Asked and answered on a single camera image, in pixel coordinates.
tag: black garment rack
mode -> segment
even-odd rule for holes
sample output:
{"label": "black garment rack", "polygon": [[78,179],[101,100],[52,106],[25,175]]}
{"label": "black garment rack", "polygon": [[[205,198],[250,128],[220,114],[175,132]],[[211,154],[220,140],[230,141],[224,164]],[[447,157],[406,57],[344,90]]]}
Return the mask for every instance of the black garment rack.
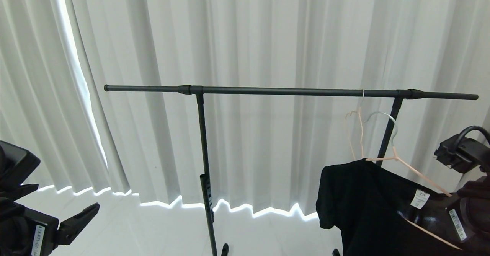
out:
{"label": "black garment rack", "polygon": [[[260,87],[206,87],[199,85],[180,86],[124,86],[105,85],[105,91],[139,91],[139,92],[177,92],[181,94],[195,94],[198,102],[199,127],[201,129],[201,146],[203,149],[204,174],[200,176],[203,190],[204,209],[208,223],[209,239],[213,256],[217,256],[214,233],[214,213],[212,209],[211,183],[209,176],[208,144],[206,138],[206,124],[204,119],[204,94],[258,94],[258,95],[303,95],[303,96],[339,96],[339,97],[389,97],[394,98],[391,116],[396,119],[403,99],[439,98],[477,100],[476,94],[425,92],[416,89],[397,90],[363,90],[363,89],[312,89],[312,88],[260,88]],[[385,157],[388,143],[392,136],[394,123],[388,120],[378,157]],[[228,244],[224,244],[222,256],[227,256]]]}

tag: curtain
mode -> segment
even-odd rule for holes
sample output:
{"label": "curtain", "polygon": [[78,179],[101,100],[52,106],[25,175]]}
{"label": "curtain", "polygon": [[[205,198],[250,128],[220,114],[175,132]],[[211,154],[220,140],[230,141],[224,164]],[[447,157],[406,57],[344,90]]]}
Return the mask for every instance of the curtain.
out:
{"label": "curtain", "polygon": [[111,176],[60,6],[0,0],[0,139],[41,159],[28,182],[100,191]]}

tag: barcode sticker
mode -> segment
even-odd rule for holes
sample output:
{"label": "barcode sticker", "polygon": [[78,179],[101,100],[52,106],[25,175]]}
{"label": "barcode sticker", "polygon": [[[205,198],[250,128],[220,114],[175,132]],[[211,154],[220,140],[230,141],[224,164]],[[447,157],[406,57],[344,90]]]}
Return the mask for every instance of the barcode sticker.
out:
{"label": "barcode sticker", "polygon": [[454,226],[461,240],[466,239],[466,233],[464,232],[464,228],[462,228],[461,221],[456,213],[455,209],[451,209],[449,211],[449,215],[451,216],[451,220],[453,220]]}
{"label": "barcode sticker", "polygon": [[429,193],[425,193],[424,191],[417,189],[410,205],[413,207],[417,207],[418,209],[422,209],[427,200],[429,200],[429,196]]}

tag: tiled floor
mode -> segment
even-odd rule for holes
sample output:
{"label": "tiled floor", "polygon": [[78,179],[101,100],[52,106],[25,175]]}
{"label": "tiled floor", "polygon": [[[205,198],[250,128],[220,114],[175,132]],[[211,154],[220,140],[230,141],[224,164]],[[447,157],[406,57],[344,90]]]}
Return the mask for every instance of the tiled floor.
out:
{"label": "tiled floor", "polygon": [[[153,256],[211,255],[203,208],[171,209],[141,206],[138,196],[117,196],[108,191],[95,196],[88,191],[74,196],[72,190],[57,194],[54,188],[34,192],[17,202],[60,220],[99,202],[100,212],[70,246],[53,256]],[[299,214],[285,217],[265,214],[253,218],[249,209],[230,213],[222,204],[215,212],[218,250],[230,245],[230,256],[316,256],[341,250],[337,228],[322,230],[318,219],[303,221]]]}

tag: size label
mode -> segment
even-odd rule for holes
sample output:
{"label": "size label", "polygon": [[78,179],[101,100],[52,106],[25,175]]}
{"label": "size label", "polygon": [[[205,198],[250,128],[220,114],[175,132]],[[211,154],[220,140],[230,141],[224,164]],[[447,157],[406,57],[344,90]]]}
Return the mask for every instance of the size label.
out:
{"label": "size label", "polygon": [[429,200],[429,196],[429,193],[425,193],[424,191],[417,189],[410,205],[418,209],[422,209],[427,200]]}
{"label": "size label", "polygon": [[36,231],[34,232],[34,239],[32,240],[32,256],[40,256],[42,249],[42,239],[44,238],[44,226],[37,225]]}
{"label": "size label", "polygon": [[454,227],[456,228],[456,231],[458,232],[458,236],[460,237],[460,240],[466,239],[466,233],[464,232],[464,228],[462,228],[461,221],[458,217],[458,214],[456,213],[455,209],[451,209],[449,211],[449,215],[451,216],[451,220],[453,220]]}

